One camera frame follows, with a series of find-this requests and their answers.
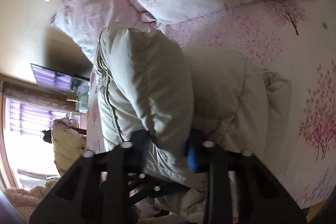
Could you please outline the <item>white puffer down jacket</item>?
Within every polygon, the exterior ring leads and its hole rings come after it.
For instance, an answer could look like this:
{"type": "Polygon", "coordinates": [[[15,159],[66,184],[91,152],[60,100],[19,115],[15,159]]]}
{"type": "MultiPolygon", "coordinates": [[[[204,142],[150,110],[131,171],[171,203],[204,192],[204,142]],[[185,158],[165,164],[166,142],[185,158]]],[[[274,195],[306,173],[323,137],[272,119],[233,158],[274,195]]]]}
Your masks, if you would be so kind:
{"type": "Polygon", "coordinates": [[[183,154],[191,129],[224,149],[250,149],[272,171],[289,120],[291,82],[225,48],[181,48],[159,30],[114,23],[100,34],[94,72],[106,150],[150,132],[145,173],[187,186],[151,205],[201,223],[205,179],[183,154]]]}

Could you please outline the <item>beige fluffy cushion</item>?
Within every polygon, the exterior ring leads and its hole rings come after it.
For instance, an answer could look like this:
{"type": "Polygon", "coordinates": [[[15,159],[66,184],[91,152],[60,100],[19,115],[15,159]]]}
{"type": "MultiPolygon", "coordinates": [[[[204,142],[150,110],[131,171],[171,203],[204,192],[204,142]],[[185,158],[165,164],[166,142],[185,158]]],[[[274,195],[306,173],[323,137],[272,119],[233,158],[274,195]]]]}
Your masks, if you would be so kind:
{"type": "Polygon", "coordinates": [[[69,118],[56,119],[51,129],[54,163],[60,176],[74,164],[87,147],[87,131],[69,118]]]}

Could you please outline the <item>dark monitor screen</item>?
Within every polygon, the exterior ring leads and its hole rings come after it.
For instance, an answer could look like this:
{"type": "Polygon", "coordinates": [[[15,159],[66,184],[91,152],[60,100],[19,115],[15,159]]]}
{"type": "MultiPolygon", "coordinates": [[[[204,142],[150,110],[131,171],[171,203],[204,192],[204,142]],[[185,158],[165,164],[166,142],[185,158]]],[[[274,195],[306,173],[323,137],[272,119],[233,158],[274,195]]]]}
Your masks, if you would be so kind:
{"type": "Polygon", "coordinates": [[[78,75],[67,75],[35,64],[30,64],[36,83],[41,88],[63,94],[87,93],[90,89],[88,78],[78,75]]]}

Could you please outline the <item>pink floral bed sheet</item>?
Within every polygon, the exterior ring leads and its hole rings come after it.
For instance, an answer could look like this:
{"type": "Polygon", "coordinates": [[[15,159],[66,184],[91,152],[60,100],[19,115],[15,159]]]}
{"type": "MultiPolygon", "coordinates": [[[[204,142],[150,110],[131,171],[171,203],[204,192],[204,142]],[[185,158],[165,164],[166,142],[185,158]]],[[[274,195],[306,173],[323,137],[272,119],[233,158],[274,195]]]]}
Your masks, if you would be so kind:
{"type": "Polygon", "coordinates": [[[250,149],[302,209],[335,187],[335,0],[269,0],[144,30],[105,26],[93,58],[107,151],[150,132],[145,173],[185,190],[149,203],[201,222],[191,129],[250,149]]]}

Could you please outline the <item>pink floral pillow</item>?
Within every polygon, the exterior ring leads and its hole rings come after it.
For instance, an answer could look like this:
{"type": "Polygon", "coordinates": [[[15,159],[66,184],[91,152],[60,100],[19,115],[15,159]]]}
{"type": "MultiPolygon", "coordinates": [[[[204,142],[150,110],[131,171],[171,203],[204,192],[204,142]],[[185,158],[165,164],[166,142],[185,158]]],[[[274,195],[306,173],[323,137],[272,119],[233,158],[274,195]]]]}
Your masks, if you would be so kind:
{"type": "Polygon", "coordinates": [[[93,63],[100,33],[114,22],[142,31],[160,26],[136,0],[61,0],[51,26],[71,38],[93,63]]]}

